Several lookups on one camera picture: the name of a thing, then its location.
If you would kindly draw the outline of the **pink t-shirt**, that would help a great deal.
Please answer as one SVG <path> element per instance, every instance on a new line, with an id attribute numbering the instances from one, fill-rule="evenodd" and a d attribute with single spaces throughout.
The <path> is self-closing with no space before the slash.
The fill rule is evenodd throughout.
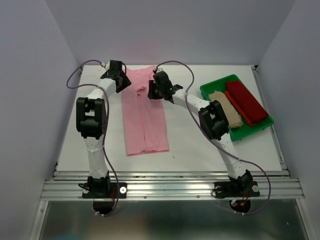
<path id="1" fill-rule="evenodd" d="M 169 151 L 163 103 L 148 98 L 154 68 L 126 72 L 131 85 L 122 91 L 121 104 L 127 156 Z"/>

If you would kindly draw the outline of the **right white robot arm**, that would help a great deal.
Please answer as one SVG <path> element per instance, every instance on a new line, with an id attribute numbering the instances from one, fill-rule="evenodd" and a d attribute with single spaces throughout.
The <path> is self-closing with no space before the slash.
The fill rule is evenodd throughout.
<path id="1" fill-rule="evenodd" d="M 187 109 L 200 131 L 218 149 L 231 180 L 231 192 L 242 195 L 248 190 L 247 182 L 253 177 L 236 156 L 229 134 L 229 122 L 219 101 L 207 101 L 187 93 L 181 85 L 173 85 L 167 73 L 162 70 L 153 70 L 147 96 L 150 100 L 163 99 Z"/>

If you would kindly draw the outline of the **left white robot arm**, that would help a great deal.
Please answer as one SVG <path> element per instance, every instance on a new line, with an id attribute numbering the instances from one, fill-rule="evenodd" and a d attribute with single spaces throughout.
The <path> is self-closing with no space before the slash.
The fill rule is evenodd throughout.
<path id="1" fill-rule="evenodd" d="M 89 162 L 88 176 L 105 179 L 109 175 L 104 154 L 104 139 L 109 122 L 109 96 L 120 93 L 132 83 L 127 77 L 127 67 L 119 60 L 102 63 L 105 73 L 99 84 L 84 84 L 94 87 L 85 97 L 76 100 L 76 129 L 83 137 Z"/>

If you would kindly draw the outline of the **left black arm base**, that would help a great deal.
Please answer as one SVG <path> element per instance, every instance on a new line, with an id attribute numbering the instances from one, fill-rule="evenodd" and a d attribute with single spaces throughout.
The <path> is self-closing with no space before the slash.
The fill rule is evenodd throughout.
<path id="1" fill-rule="evenodd" d="M 78 186 L 82 190 L 83 199 L 93 200 L 93 211 L 100 217 L 110 216 L 116 210 L 118 201 L 127 198 L 127 183 L 118 180 L 112 182 L 109 175 L 99 179 L 89 176 L 87 182 L 79 183 Z"/>

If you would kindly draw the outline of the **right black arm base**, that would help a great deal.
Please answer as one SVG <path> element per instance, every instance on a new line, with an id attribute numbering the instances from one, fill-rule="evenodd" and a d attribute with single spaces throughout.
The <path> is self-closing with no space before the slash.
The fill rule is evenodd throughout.
<path id="1" fill-rule="evenodd" d="M 236 213 L 248 215 L 251 209 L 250 198 L 260 196 L 258 183 L 253 180 L 251 173 L 246 170 L 243 176 L 229 177 L 229 181 L 216 181 L 211 195 L 216 199 L 230 198 L 229 206 Z"/>

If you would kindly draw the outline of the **rolled beige t-shirt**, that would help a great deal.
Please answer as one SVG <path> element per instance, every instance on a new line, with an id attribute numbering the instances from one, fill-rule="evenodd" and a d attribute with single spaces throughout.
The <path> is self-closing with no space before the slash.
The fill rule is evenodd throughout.
<path id="1" fill-rule="evenodd" d="M 240 128 L 244 125 L 241 115 L 236 111 L 223 92 L 215 91 L 214 93 L 209 94 L 208 97 L 211 102 L 218 101 L 221 104 L 228 121 L 228 126 L 231 129 Z"/>

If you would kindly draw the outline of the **green plastic tray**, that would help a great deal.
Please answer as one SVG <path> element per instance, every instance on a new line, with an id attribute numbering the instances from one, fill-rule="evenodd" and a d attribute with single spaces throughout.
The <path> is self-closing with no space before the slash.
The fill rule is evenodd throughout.
<path id="1" fill-rule="evenodd" d="M 200 86 L 199 89 L 200 89 L 202 97 L 205 100 L 209 101 L 210 100 L 209 94 L 212 94 L 215 91 L 219 91 L 219 92 L 224 93 L 225 91 L 227 91 L 226 82 L 233 82 L 233 81 L 242 82 L 238 78 L 237 75 L 232 74 L 232 75 L 228 75 L 226 77 L 220 78 L 218 80 L 203 84 Z M 268 115 L 268 118 L 266 118 L 264 121 L 258 123 L 257 125 L 254 125 L 254 126 L 248 125 L 242 116 L 241 116 L 241 119 L 243 122 L 243 126 L 238 127 L 238 128 L 230 128 L 230 130 L 229 130 L 230 137 L 231 137 L 232 141 L 242 140 L 243 138 L 248 137 L 256 132 L 262 131 L 265 128 L 270 127 L 274 124 L 274 120 L 272 119 L 272 117 L 270 115 Z"/>

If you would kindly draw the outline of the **rolled red t-shirt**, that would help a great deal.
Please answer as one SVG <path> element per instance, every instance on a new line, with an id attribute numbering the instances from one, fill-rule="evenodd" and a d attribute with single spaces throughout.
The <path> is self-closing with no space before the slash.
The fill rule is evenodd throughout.
<path id="1" fill-rule="evenodd" d="M 250 126 L 255 126 L 268 118 L 269 114 L 241 81 L 227 81 L 225 86 Z"/>

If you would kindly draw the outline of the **aluminium rail frame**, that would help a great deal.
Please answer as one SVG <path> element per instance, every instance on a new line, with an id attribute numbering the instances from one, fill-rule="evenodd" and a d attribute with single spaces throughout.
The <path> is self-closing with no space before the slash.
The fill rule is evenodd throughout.
<path id="1" fill-rule="evenodd" d="M 110 99 L 107 150 L 118 178 L 127 183 L 126 199 L 115 216 L 95 216 L 91 199 L 82 198 L 78 183 L 87 178 L 87 154 L 72 111 L 52 178 L 42 188 L 31 231 L 33 240 L 56 239 L 195 239 L 312 240 L 305 196 L 292 178 L 273 126 L 235 142 L 237 153 L 260 188 L 252 209 L 240 216 L 227 199 L 211 194 L 214 182 L 225 182 L 227 170 L 217 149 L 199 133 L 187 111 L 165 103 L 169 152 L 126 156 L 121 97 Z"/>

